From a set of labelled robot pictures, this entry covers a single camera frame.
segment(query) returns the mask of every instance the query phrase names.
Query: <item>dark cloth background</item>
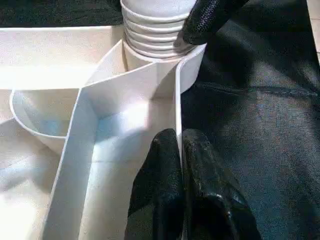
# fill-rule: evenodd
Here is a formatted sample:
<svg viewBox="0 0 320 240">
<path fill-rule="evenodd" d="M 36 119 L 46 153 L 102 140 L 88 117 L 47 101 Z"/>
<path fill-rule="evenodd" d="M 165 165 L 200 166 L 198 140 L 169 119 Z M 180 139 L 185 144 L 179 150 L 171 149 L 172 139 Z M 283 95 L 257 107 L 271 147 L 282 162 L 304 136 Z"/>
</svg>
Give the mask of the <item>dark cloth background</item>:
<svg viewBox="0 0 320 240">
<path fill-rule="evenodd" d="M 2 27 L 117 25 L 115 0 L 0 2 Z M 239 180 L 265 240 L 320 239 L 320 69 L 306 0 L 250 0 L 181 98 Z"/>
</svg>

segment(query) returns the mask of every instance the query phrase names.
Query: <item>black glove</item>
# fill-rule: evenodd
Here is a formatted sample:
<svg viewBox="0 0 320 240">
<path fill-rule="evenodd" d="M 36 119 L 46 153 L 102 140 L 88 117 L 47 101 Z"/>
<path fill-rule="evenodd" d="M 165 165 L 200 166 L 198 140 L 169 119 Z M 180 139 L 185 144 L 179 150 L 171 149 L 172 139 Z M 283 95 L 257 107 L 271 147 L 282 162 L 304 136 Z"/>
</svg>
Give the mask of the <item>black glove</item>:
<svg viewBox="0 0 320 240">
<path fill-rule="evenodd" d="M 189 240 L 261 240 L 237 180 L 199 130 L 182 134 Z"/>
<path fill-rule="evenodd" d="M 184 187 L 176 133 L 158 133 L 134 179 L 125 240 L 176 240 L 184 221 Z"/>
<path fill-rule="evenodd" d="M 197 0 L 184 24 L 183 39 L 205 44 L 248 0 Z"/>
</svg>

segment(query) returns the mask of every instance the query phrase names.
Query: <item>white cup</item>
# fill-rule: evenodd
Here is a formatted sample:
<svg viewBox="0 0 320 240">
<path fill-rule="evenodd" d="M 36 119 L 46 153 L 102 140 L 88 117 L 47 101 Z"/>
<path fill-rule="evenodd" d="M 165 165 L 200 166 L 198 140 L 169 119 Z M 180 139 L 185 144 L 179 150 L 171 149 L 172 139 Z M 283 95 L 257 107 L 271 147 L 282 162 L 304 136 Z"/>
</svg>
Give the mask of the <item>white cup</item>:
<svg viewBox="0 0 320 240">
<path fill-rule="evenodd" d="M 180 35 L 195 0 L 120 2 L 126 39 L 137 53 L 149 58 L 165 59 L 183 56 L 193 48 L 183 42 Z"/>
</svg>

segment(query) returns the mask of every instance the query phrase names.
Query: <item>black fabric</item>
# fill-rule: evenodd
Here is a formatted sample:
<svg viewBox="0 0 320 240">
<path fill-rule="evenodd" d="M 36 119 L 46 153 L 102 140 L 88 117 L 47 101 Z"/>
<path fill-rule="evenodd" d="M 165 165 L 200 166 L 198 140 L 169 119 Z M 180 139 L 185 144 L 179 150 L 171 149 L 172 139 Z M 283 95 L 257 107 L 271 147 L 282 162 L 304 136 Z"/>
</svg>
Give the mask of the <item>black fabric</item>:
<svg viewBox="0 0 320 240">
<path fill-rule="evenodd" d="M 251 0 L 181 96 L 239 181 L 265 240 L 320 239 L 320 70 L 305 0 Z"/>
<path fill-rule="evenodd" d="M 0 27 L 122 24 L 119 0 L 1 0 Z"/>
<path fill-rule="evenodd" d="M 182 233 L 183 220 L 184 187 L 179 148 L 176 132 L 166 129 L 154 137 L 134 179 L 125 239 L 176 240 Z"/>
<path fill-rule="evenodd" d="M 197 0 L 184 24 L 183 39 L 205 44 L 248 0 Z"/>
<path fill-rule="evenodd" d="M 199 130 L 182 134 L 189 240 L 260 240 L 237 180 Z"/>
</svg>

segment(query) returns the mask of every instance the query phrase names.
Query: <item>white plastic tray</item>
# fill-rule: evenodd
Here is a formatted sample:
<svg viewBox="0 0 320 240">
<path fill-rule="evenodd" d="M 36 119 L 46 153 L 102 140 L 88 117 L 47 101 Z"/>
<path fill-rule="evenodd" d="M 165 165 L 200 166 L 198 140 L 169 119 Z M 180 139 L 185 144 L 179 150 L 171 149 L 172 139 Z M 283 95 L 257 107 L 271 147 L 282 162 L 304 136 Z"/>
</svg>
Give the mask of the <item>white plastic tray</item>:
<svg viewBox="0 0 320 240">
<path fill-rule="evenodd" d="M 122 26 L 0 30 L 0 239 L 123 239 L 151 140 L 173 128 L 181 145 L 180 93 L 205 46 L 162 60 L 122 37 Z"/>
</svg>

